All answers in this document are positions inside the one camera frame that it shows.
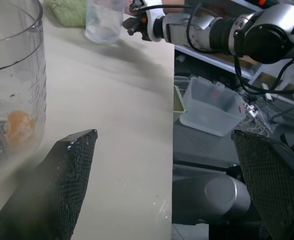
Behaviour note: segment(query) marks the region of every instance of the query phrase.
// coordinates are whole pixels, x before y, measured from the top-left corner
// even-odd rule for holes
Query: clear plastic container
[[[179,87],[174,85],[173,91],[173,122],[177,121],[181,114],[185,113],[185,105],[179,90]]]
[[[0,172],[34,154],[46,119],[43,9],[38,0],[0,0]]]
[[[87,38],[99,44],[115,43],[126,4],[127,0],[87,0]]]
[[[181,123],[219,137],[245,118],[240,95],[202,78],[191,78],[183,100],[187,112],[180,116]]]

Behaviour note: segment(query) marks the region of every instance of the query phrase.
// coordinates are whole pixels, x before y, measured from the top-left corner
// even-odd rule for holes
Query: mesh gripper pad
[[[245,183],[274,240],[294,240],[294,153],[285,144],[235,130]]]
[[[70,240],[87,191],[96,130],[58,141],[0,211],[0,240]]]

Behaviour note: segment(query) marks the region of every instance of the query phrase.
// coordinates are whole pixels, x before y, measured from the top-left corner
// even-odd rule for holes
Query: glass of water
[[[115,43],[126,4],[127,0],[87,0],[87,38],[99,44]]]

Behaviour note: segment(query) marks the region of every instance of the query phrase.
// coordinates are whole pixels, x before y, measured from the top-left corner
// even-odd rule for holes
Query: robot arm
[[[237,57],[249,56],[257,62],[272,64],[281,59],[294,58],[294,6],[274,5],[266,10],[236,18],[213,16],[193,17],[170,13],[160,8],[143,8],[161,4],[161,0],[135,0],[131,8],[139,15],[124,22],[129,34],[141,32],[144,40],[166,42],[196,48],[200,51],[222,52]]]

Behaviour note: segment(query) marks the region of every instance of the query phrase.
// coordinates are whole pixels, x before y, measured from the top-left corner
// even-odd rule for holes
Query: black cable
[[[190,18],[188,20],[188,23],[187,23],[187,30],[186,30],[186,36],[187,36],[187,42],[189,44],[189,46],[194,49],[196,52],[198,53],[201,53],[201,54],[215,54],[215,53],[219,53],[219,51],[203,51],[203,50],[199,50],[198,48],[196,48],[193,43],[191,42],[191,39],[190,39],[190,27],[191,27],[191,22],[192,22],[192,19],[194,18],[195,14],[197,13],[198,10],[204,10],[216,17],[219,17],[218,14],[215,14],[214,12],[206,9],[206,8],[203,8],[201,7],[201,3],[198,4],[196,6],[196,8],[192,11],[191,15],[190,15]]]
[[[241,87],[241,84],[239,83],[239,84],[237,84],[233,89],[231,89],[231,90],[233,90],[233,91],[235,91],[235,90],[237,90],[239,87]]]
[[[289,115],[287,112],[284,113],[283,110],[281,110],[280,108],[278,108],[277,106],[275,106],[275,105],[272,104],[271,102],[269,102],[269,101],[266,101],[266,102],[267,102],[270,106],[272,106],[273,108],[275,108],[276,110],[278,110],[279,112],[281,112],[282,114],[286,115],[288,118],[294,120],[294,116]]]
[[[139,9],[132,9],[131,7],[129,8],[129,12],[132,14],[138,14],[138,13],[143,13],[147,10],[152,10],[152,9],[195,9],[194,6],[189,6],[189,5],[179,5],[179,4],[165,4],[165,5],[153,5],[153,6],[146,6],[146,7],[141,7]],[[211,15],[213,15],[214,17],[219,17],[218,14],[216,14],[215,12],[203,8],[203,7],[199,7],[198,10],[203,10],[204,12],[207,12]]]
[[[153,6],[146,6],[141,7],[139,9],[133,9],[131,6],[129,7],[129,12],[132,14],[139,14],[143,13],[147,10],[152,9],[194,9],[194,6],[188,6],[188,5],[178,5],[178,4],[166,4],[166,5],[153,5]]]
[[[241,87],[249,94],[253,94],[253,95],[263,95],[263,94],[294,94],[294,90],[280,90],[280,91],[276,91],[276,90],[265,90],[259,87],[255,87],[252,86],[250,84],[248,84],[242,77],[241,75],[241,67],[240,67],[240,63],[239,63],[239,59],[237,57],[234,57],[234,64],[235,64],[235,72],[236,72],[236,76],[239,79],[239,82],[241,84]],[[257,92],[251,92],[249,90],[246,89],[246,87],[248,87],[251,90],[255,90]]]
[[[278,86],[279,82],[281,81],[281,77],[282,77],[283,73],[292,64],[294,64],[294,60],[293,59],[291,61],[287,62],[285,64],[285,66],[282,67],[282,69],[280,70],[280,72],[278,74],[278,77],[277,77],[275,83],[271,86],[270,90],[275,90],[276,89],[276,87]]]
[[[273,122],[273,120],[274,120],[276,117],[279,117],[279,116],[281,116],[281,115],[287,114],[288,112],[291,112],[291,111],[293,111],[293,110],[294,110],[294,107],[291,107],[291,108],[289,108],[289,109],[287,109],[287,110],[285,110],[285,111],[282,111],[282,112],[280,112],[280,113],[277,113],[276,115],[274,115],[274,116],[271,117],[270,121]]]

